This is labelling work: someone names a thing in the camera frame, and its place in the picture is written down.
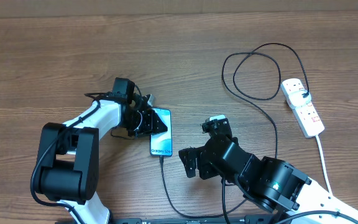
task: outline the white power strip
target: white power strip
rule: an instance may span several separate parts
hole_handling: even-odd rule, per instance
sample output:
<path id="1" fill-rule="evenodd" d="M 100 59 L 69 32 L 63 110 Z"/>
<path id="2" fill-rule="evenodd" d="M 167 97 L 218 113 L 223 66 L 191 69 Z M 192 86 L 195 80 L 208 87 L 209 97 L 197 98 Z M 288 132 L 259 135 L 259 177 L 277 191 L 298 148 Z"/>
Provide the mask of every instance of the white power strip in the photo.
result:
<path id="1" fill-rule="evenodd" d="M 303 97 L 306 90 L 303 87 L 301 80 L 297 78 L 291 78 L 282 82 L 281 89 L 283 90 L 287 103 L 292 109 L 305 137 L 316 137 L 327 189 L 332 195 L 333 193 L 328 181 L 326 164 L 324 161 L 323 147 L 321 146 L 320 138 L 318 136 L 318 134 L 324 131 L 324 125 L 311 102 L 311 94 L 309 93 L 306 98 Z"/>

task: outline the power outlet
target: power outlet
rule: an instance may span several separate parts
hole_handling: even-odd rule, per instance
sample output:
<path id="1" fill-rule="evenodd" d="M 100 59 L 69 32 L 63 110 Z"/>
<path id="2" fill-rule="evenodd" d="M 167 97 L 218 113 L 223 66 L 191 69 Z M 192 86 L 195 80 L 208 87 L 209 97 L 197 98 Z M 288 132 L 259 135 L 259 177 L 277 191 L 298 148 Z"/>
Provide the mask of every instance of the power outlet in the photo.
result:
<path id="1" fill-rule="evenodd" d="M 322 133 L 324 131 L 324 125 L 312 102 L 305 102 L 303 105 L 298 103 L 294 106 L 294 103 L 290 100 L 291 96 L 296 94 L 301 95 L 305 91 L 301 80 L 297 78 L 285 80 L 282 82 L 281 88 L 305 137 L 312 138 Z"/>

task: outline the robotic hand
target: robotic hand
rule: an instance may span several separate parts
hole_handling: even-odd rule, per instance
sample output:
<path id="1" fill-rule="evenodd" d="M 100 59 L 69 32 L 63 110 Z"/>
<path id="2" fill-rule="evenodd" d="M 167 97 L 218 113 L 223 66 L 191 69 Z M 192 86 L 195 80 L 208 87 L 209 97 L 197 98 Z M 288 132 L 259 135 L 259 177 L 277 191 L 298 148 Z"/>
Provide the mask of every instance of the robotic hand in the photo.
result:
<path id="1" fill-rule="evenodd" d="M 195 177 L 195 169 L 203 180 L 220 175 L 223 200 L 224 180 L 227 180 L 262 210 L 269 213 L 278 210 L 276 215 L 264 218 L 246 216 L 247 224 L 358 223 L 356 209 L 338 200 L 291 164 L 269 157 L 260 160 L 241 149 L 224 115 L 211 117 L 201 126 L 204 133 L 211 136 L 207 143 L 179 151 L 187 177 Z"/>
<path id="2" fill-rule="evenodd" d="M 112 222 L 111 212 L 96 193 L 99 140 L 118 126 L 135 138 L 165 132 L 167 127 L 152 110 L 154 97 L 142 96 L 128 79 L 116 78 L 112 92 L 86 96 L 94 101 L 84 113 L 63 124 L 47 123 L 42 129 L 30 188 L 35 201 L 65 207 L 77 223 L 107 224 Z M 74 154 L 75 161 L 58 160 L 57 154 Z M 41 201 L 36 192 L 57 203 Z"/>

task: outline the power socket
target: power socket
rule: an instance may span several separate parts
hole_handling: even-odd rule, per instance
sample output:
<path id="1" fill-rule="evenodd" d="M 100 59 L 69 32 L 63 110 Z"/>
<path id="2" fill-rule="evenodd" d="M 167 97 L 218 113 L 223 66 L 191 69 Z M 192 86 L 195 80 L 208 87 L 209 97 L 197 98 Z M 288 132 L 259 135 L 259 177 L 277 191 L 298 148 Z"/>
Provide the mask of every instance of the power socket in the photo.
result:
<path id="1" fill-rule="evenodd" d="M 324 131 L 324 125 L 311 102 L 311 95 L 302 99 L 306 92 L 301 80 L 291 78 L 281 84 L 287 103 L 293 111 L 306 138 L 312 138 Z"/>

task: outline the wall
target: wall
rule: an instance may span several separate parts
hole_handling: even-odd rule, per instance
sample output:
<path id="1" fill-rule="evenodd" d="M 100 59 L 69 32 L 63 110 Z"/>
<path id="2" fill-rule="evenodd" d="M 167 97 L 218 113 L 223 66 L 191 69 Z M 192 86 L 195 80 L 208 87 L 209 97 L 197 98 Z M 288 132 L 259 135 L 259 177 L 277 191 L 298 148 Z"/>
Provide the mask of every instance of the wall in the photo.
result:
<path id="1" fill-rule="evenodd" d="M 358 0 L 0 0 L 0 18 L 358 10 Z"/>

